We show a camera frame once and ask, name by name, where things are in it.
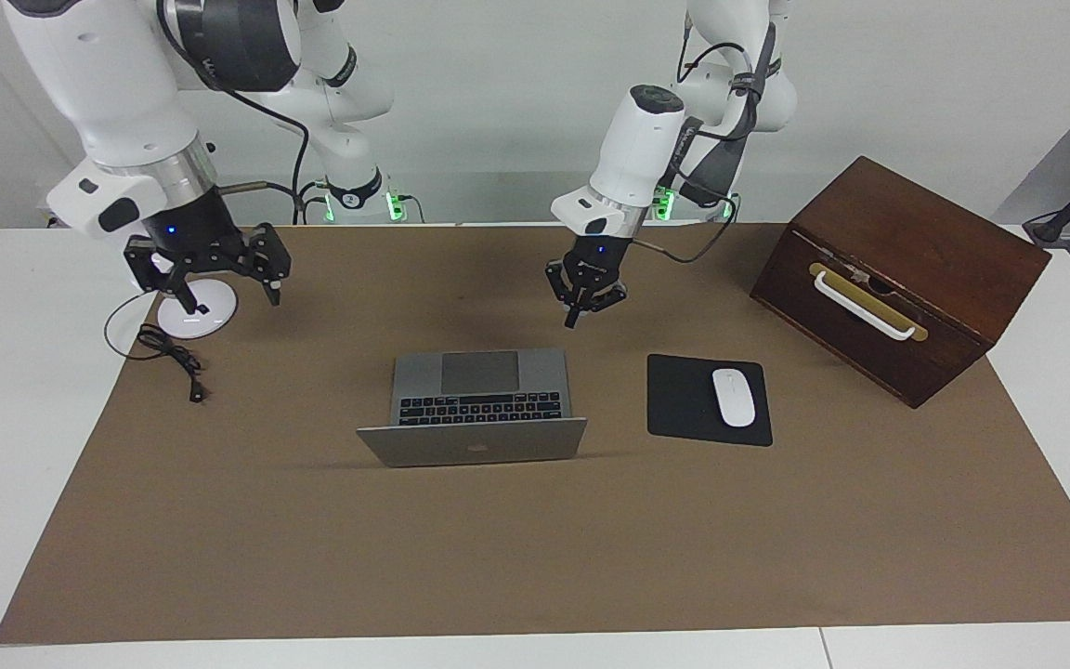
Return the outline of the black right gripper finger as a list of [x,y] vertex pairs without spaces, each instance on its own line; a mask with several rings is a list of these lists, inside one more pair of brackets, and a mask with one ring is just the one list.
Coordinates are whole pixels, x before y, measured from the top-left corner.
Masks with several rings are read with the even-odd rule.
[[192,257],[170,261],[169,269],[157,267],[157,256],[163,257],[154,245],[154,240],[146,235],[131,235],[124,245],[124,262],[137,283],[141,292],[160,292],[174,297],[175,301],[187,314],[199,313],[197,301],[189,288],[188,276],[194,268]]
[[262,285],[273,308],[281,303],[282,283],[292,272],[292,255],[270,223],[254,226],[246,237],[246,276]]

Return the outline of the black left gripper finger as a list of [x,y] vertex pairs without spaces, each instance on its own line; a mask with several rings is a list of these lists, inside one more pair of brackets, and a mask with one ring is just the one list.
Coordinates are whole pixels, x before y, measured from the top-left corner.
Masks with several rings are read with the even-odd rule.
[[578,318],[581,316],[581,306],[578,304],[578,297],[572,283],[566,279],[564,264],[561,261],[549,261],[546,264],[546,278],[554,297],[561,302],[566,311],[564,326],[572,330],[577,325]]
[[581,294],[581,311],[598,313],[612,308],[625,297],[627,297],[627,287],[621,280],[608,285],[587,285]]

